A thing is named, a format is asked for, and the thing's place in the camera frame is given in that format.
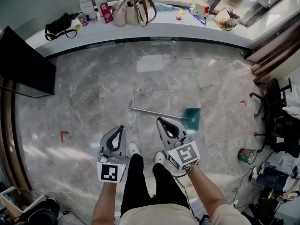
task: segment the jeans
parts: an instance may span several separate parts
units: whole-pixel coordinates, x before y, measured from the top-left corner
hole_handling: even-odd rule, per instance
[[[289,175],[271,167],[266,167],[263,175],[258,175],[256,181],[275,191],[282,192]]]
[[[154,204],[173,203],[189,209],[186,196],[183,194],[171,173],[161,164],[153,166],[156,180],[156,196],[149,196],[143,174],[144,161],[141,155],[134,154],[130,159],[127,181],[121,205],[121,217],[133,208]]]

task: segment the marble floor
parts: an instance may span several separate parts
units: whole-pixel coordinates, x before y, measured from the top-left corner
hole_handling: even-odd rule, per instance
[[[182,115],[185,108],[200,107],[200,130],[193,134],[200,167],[223,191],[229,204],[242,176],[252,167],[237,159],[240,148],[259,149],[262,141],[253,133],[263,130],[253,114],[259,101],[250,92],[253,84],[250,64],[240,50],[198,42],[143,41],[94,46],[52,59],[57,66],[55,96],[32,99],[16,95],[16,126],[23,162],[34,191],[76,192],[96,202],[102,183],[96,161],[100,139],[117,125],[124,125],[127,142],[135,142],[145,162],[150,194],[155,194],[152,174],[154,155],[161,151],[156,117],[129,111],[131,100],[140,108]],[[60,141],[60,132],[68,131]],[[267,147],[255,165],[271,151]],[[165,161],[173,173],[175,168]],[[117,186],[116,214],[126,174]],[[202,217],[201,203],[188,177],[186,186],[195,214]],[[77,194],[48,193],[90,222],[93,202]],[[259,188],[244,179],[237,199],[239,206],[253,201]],[[81,224],[73,215],[60,224]]]

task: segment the person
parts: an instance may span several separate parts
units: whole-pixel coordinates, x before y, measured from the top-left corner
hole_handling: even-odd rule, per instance
[[[171,173],[163,166],[164,155],[155,156],[153,173],[156,196],[150,197],[143,174],[143,158],[137,146],[128,145],[131,155],[124,196],[121,205],[121,225],[196,225],[188,201]],[[198,166],[188,176],[202,201],[213,225],[250,225],[235,208],[226,204],[221,190]],[[116,183],[104,182],[92,215],[92,225],[114,225]]]
[[[259,173],[257,173],[256,167],[253,168],[252,179],[282,194],[284,200],[293,200],[300,195],[299,178],[292,178],[288,174],[278,171],[275,168],[265,167],[264,163]]]

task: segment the black television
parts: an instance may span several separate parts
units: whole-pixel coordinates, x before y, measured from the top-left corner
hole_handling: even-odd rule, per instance
[[[10,27],[0,34],[0,76],[14,83],[1,89],[40,98],[55,94],[56,66],[30,47]]]

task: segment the metal pole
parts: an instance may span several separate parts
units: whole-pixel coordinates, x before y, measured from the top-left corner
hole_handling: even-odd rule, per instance
[[[145,110],[145,109],[140,109],[140,108],[132,107],[131,105],[132,105],[132,101],[129,104],[129,110],[136,110],[136,111],[141,111],[141,112],[146,112],[146,113],[152,113],[152,114],[167,116],[167,117],[171,117],[171,118],[183,119],[183,117],[178,117],[178,116],[169,115],[169,114],[160,113],[160,112],[153,112],[153,111],[149,111],[149,110]]]

